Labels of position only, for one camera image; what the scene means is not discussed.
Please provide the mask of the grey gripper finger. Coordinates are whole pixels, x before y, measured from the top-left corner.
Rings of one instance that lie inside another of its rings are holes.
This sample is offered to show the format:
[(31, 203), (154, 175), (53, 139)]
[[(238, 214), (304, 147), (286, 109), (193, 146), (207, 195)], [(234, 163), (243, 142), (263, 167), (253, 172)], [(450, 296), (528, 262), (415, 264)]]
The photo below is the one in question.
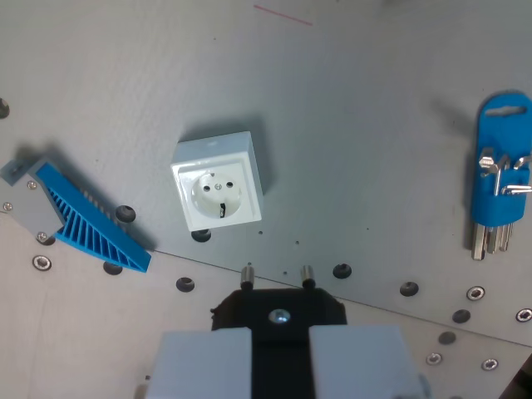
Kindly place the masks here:
[(147, 398), (250, 398), (252, 333), (248, 328), (163, 335)]
[(309, 328), (316, 398), (431, 398), (397, 326)]

